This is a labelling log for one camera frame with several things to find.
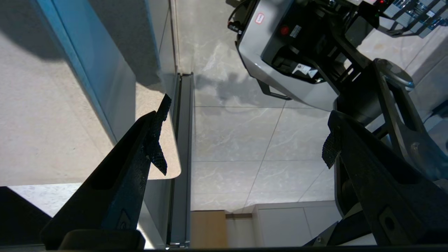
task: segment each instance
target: sticker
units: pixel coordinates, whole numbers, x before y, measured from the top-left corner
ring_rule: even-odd
[[[313,69],[308,71],[308,75],[313,78],[317,74],[317,69]]]
[[[255,23],[261,24],[261,22],[263,22],[263,19],[264,19],[264,14],[263,13],[258,13],[257,18],[255,19]]]
[[[297,64],[297,66],[296,66],[296,68],[294,69],[294,71],[293,71],[293,74],[296,72],[296,71],[301,71],[302,72],[302,74],[307,74],[308,73],[308,71],[310,71],[311,70],[311,67],[309,67],[309,66],[307,66],[307,65],[302,65],[302,64]]]
[[[289,36],[296,38],[297,34],[299,34],[301,29],[302,29],[302,27],[296,25],[296,27],[294,27],[293,31],[291,31],[291,34]]]

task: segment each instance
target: red button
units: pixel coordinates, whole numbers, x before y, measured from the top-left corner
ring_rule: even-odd
[[[289,33],[289,27],[287,27],[287,26],[282,26],[282,27],[280,28],[280,33],[281,33],[282,35],[287,35],[287,34]]]

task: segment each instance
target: floor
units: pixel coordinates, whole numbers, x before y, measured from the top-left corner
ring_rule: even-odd
[[[193,72],[196,85],[191,209],[250,213],[258,203],[333,200],[333,171],[321,159],[329,113],[260,91],[236,52],[236,34],[226,27],[233,10],[227,2],[177,1],[180,72]],[[446,51],[433,51],[447,35],[446,27],[424,39],[375,31],[358,49],[395,62],[418,83],[436,65],[446,69]],[[411,94],[423,117],[432,105],[423,108],[419,99],[428,103],[436,90],[443,90],[436,100],[448,93],[441,76],[437,85],[427,80],[420,95]]]

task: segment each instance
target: white label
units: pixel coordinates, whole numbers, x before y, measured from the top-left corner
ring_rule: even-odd
[[[257,18],[255,19],[255,23],[261,24],[261,22],[263,22],[263,19],[264,19],[263,13],[258,13]]]
[[[289,36],[296,38],[297,34],[299,34],[301,29],[302,29],[302,27],[296,25],[296,27],[294,27],[293,31],[291,31],[291,34]]]
[[[308,75],[313,78],[317,74],[317,69],[313,69],[308,71]]]
[[[307,65],[297,64],[296,68],[295,68],[294,71],[293,71],[293,74],[294,74],[296,71],[301,71],[302,74],[307,74],[309,70],[311,70],[311,67],[309,67],[309,66],[307,66]]]

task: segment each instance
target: wooden panel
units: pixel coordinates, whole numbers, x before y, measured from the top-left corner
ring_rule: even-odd
[[[190,248],[228,248],[224,211],[191,212]]]

